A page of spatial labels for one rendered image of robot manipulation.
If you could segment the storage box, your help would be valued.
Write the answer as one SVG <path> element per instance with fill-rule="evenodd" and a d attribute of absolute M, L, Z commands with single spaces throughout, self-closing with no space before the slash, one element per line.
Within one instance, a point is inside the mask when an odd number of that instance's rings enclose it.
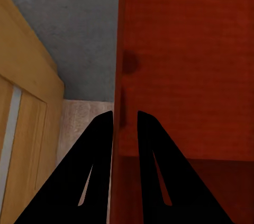
<path fill-rule="evenodd" d="M 254 224 L 254 0 L 119 0 L 110 224 L 144 224 L 138 111 L 234 224 Z"/>

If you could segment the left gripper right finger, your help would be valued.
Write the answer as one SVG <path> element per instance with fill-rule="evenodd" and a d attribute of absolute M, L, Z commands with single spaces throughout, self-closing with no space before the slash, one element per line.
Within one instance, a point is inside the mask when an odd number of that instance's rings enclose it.
<path fill-rule="evenodd" d="M 138 111 L 137 131 L 144 224 L 234 224 L 153 115 Z M 164 204 L 153 153 L 173 206 Z"/>

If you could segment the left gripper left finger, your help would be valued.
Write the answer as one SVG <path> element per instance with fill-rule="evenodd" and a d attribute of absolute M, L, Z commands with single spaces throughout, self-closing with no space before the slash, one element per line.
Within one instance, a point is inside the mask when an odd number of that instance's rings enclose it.
<path fill-rule="evenodd" d="M 106 224 L 113 124 L 112 111 L 92 120 L 15 224 Z"/>

